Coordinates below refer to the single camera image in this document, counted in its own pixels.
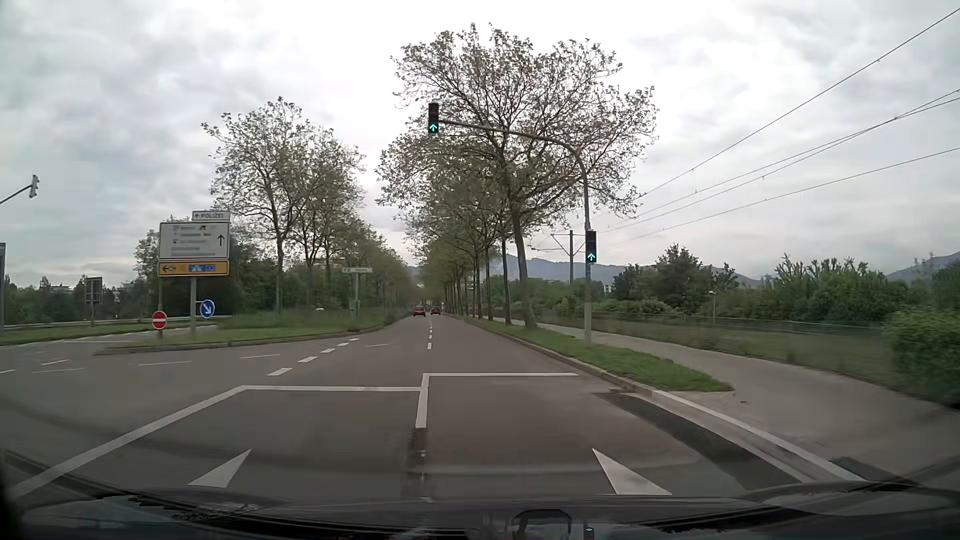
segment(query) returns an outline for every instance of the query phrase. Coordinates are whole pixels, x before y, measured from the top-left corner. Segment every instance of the traffic light pole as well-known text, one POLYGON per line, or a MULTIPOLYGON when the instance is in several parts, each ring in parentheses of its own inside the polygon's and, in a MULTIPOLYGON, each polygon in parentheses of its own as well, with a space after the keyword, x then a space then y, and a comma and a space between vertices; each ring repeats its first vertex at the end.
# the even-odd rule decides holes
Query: traffic light pole
MULTIPOLYGON (((429 107, 430 107, 429 112, 431 116, 429 118, 429 121, 431 124, 433 123, 433 121, 436 121, 437 123, 448 124, 450 126, 460 126, 462 128, 472 128, 474 130, 483 130, 486 132, 497 132, 497 133, 507 134, 507 135, 525 136, 527 138, 542 140, 545 142, 551 142, 553 144, 559 144, 560 146, 563 146, 567 152, 573 155, 573 158, 577 161, 577 166, 580 168, 580 180, 584 183, 584 234, 587 234, 587 231, 590 230, 590 191, 589 191, 589 185, 587 184, 587 168, 584 167, 584 161, 580 159, 579 150, 573 148, 573 146, 571 146, 569 143, 563 142, 562 140, 559 140, 550 136, 526 134, 524 132, 515 132, 513 130, 505 130, 503 128, 495 128, 492 126, 468 124, 466 122, 457 122, 455 120, 442 120, 439 118, 440 106, 434 103, 431 103, 429 107)), ((592 305, 592 300, 590 298, 590 263, 589 261, 586 261, 585 266, 586 266, 585 277, 587 281, 586 283, 587 289, 584 291, 584 341, 586 343, 590 343, 591 341, 590 327, 592 326, 592 319, 593 319, 593 305, 592 305)))

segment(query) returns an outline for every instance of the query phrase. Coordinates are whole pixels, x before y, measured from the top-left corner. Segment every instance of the cloudy sky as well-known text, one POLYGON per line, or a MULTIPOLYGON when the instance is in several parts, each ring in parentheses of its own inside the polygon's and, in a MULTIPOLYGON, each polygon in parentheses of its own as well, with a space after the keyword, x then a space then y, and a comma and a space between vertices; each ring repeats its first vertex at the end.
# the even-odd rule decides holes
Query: cloudy sky
MULTIPOLYGON (((660 139, 633 183, 693 167, 955 9, 941 0, 859 2, 176 2, 0 0, 0 196, 40 177, 39 196, 0 207, 7 271, 20 285, 133 277, 138 238, 211 203, 212 140, 200 123, 282 95, 359 146, 370 171, 409 113, 391 55, 470 22, 547 49, 589 37, 653 85, 660 139)), ((643 199, 647 212, 698 189, 870 127, 960 88, 960 13, 716 160, 643 199)), ((740 273, 794 259, 854 257, 883 271, 960 251, 960 152, 696 224, 752 201, 960 146, 960 102, 894 122, 703 204, 625 222, 598 209, 602 262, 648 263, 679 242, 740 273)), ((754 178, 746 176, 724 187, 754 178)), ((372 172, 364 217, 409 261, 372 172)), ((575 219, 575 225, 582 227, 575 219)), ((549 247, 544 232, 530 239, 549 247)), ((561 252, 541 257, 563 259, 561 252)))

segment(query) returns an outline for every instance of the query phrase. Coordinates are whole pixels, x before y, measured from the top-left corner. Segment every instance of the sign post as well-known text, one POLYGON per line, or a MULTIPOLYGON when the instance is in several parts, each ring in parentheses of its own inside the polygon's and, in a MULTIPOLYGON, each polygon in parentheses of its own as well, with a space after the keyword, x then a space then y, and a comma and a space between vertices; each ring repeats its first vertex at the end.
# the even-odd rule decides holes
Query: sign post
POLYGON ((353 318, 360 318, 360 274, 372 274, 373 269, 369 266, 344 268, 341 270, 344 274, 353 274, 353 318))

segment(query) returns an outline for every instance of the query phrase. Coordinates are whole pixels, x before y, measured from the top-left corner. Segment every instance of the bush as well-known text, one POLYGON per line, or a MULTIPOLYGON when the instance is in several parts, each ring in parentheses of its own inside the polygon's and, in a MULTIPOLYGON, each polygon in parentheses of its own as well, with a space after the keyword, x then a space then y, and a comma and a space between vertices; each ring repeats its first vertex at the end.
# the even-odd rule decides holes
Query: bush
POLYGON ((960 404, 960 312, 932 307, 900 311, 888 332, 897 371, 928 398, 960 404))

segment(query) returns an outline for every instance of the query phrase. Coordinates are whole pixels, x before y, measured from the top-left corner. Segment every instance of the windshield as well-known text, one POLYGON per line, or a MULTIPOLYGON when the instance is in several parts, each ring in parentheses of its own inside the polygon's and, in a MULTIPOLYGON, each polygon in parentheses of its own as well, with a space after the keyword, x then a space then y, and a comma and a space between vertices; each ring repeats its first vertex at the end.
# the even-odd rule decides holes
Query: windshield
POLYGON ((14 515, 960 490, 960 12, 718 6, 0 2, 14 515))

